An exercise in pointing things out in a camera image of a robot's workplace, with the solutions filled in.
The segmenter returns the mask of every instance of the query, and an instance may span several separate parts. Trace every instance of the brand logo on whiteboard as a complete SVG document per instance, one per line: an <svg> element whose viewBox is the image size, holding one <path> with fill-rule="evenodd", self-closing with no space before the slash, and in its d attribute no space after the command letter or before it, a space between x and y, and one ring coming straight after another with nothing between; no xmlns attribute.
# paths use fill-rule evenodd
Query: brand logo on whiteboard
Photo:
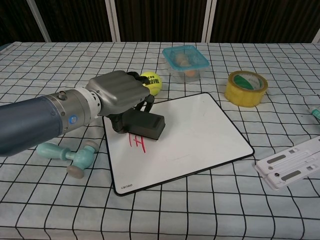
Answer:
<svg viewBox="0 0 320 240"><path fill-rule="evenodd" d="M130 187L132 187L132 184L122 186L121 189L127 189L127 188L130 188Z"/></svg>

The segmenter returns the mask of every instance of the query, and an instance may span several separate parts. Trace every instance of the dark curtain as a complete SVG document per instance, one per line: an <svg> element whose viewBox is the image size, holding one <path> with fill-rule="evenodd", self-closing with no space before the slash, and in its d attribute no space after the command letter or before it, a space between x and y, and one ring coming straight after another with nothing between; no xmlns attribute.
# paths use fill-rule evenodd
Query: dark curtain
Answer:
<svg viewBox="0 0 320 240"><path fill-rule="evenodd" d="M19 42L44 42L25 0L0 0L0 46Z"/></svg>
<svg viewBox="0 0 320 240"><path fill-rule="evenodd" d="M211 42L310 43L320 0L218 0Z"/></svg>
<svg viewBox="0 0 320 240"><path fill-rule="evenodd" d="M111 42L105 0L35 0L52 42Z"/></svg>
<svg viewBox="0 0 320 240"><path fill-rule="evenodd" d="M201 42L206 0L115 0L121 41Z"/></svg>

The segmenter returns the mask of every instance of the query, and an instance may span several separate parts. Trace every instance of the table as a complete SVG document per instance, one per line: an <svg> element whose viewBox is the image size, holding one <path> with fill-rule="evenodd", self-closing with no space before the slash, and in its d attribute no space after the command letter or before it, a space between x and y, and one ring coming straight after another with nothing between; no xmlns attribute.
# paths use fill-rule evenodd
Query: table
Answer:
<svg viewBox="0 0 320 240"><path fill-rule="evenodd" d="M198 82L175 82L166 70L162 49L183 44L211 62ZM273 191L253 168L256 160L320 135L308 112L320 105L319 44L15 42L0 54L0 105L84 87L114 70L156 71L163 80L157 102L209 92L255 155L118 197L99 117L52 140L74 151L87 139L100 145L83 179L66 174L70 161L44 159L34 148L0 158L0 239L320 238L320 174ZM225 99L228 74L237 70L268 80L257 107Z"/></svg>

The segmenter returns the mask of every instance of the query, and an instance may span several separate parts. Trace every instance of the teal massage hammer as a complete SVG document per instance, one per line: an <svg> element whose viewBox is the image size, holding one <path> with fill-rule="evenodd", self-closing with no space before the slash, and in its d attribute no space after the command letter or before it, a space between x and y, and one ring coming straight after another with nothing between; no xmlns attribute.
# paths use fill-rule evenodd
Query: teal massage hammer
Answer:
<svg viewBox="0 0 320 240"><path fill-rule="evenodd" d="M84 148L78 151L70 151L69 148L60 147L51 142L44 142L38 145L36 152L47 159L73 160L66 171L72 177L82 179L85 175L84 169L88 168L94 161L94 153L99 151L99 145L94 141L84 142Z"/></svg>

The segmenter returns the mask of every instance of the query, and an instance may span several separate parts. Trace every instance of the teal marker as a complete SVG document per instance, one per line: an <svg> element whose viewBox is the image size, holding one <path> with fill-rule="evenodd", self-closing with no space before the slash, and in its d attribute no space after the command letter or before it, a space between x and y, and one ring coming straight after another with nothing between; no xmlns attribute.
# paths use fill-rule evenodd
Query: teal marker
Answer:
<svg viewBox="0 0 320 240"><path fill-rule="evenodd" d="M312 107L309 109L310 113L315 116L317 119L320 120L320 108L318 107Z"/></svg>

